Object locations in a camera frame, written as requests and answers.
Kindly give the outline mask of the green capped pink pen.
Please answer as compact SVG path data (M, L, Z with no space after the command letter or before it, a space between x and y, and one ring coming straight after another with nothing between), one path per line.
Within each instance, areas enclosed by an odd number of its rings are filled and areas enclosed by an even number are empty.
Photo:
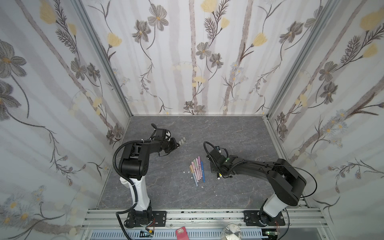
M199 174L198 174L196 159L193 160L193 168L194 168L194 172L195 172L195 176L196 176L197 182L199 182Z

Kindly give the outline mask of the purple capped pink pen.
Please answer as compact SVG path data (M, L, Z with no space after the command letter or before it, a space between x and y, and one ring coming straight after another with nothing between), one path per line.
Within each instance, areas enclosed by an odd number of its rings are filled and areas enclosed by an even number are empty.
M198 156L197 158L197 163L198 163L198 167L199 167L199 175L200 175L200 179L202 180L203 179L203 174L202 174L202 165L201 165L201 159L200 159L200 156Z

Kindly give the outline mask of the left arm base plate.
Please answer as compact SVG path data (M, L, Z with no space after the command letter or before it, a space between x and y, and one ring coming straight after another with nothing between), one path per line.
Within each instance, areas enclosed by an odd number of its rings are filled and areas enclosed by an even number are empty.
M132 210L128 213L124 222L126 228L134 227L165 227L167 220L166 211L136 211Z

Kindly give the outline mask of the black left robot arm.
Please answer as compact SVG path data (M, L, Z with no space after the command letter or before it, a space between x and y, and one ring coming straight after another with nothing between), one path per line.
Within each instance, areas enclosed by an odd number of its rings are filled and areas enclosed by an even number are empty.
M155 225L151 200L147 193L146 174L149 170L150 155L164 152L169 155L180 144L167 129L154 128L146 140L133 140L123 143L113 155L113 168L120 176L121 183L130 189L133 205L125 211L116 213L123 229Z

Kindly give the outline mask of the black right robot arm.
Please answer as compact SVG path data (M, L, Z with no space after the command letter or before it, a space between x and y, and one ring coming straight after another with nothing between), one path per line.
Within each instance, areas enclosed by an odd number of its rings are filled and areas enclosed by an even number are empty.
M284 159L277 159L275 162L251 161L230 155L227 149L214 146L208 141L203 143L203 147L210 161L212 173L217 173L225 179L245 175L264 180L272 186L274 193L264 201L259 210L244 211L244 222L247 226L262 228L285 226L282 211L287 207L296 207L301 198L310 197L318 188L318 184L315 183L313 192L304 196L307 181L298 171L307 173L312 179L315 177L304 169L292 166Z

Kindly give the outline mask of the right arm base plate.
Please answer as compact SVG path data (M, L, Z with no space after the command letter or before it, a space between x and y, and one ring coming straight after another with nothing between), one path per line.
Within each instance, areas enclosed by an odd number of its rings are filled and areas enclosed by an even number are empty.
M276 227L285 226L286 222L282 212L279 212L276 217L271 217L263 211L243 211L244 222L248 227Z

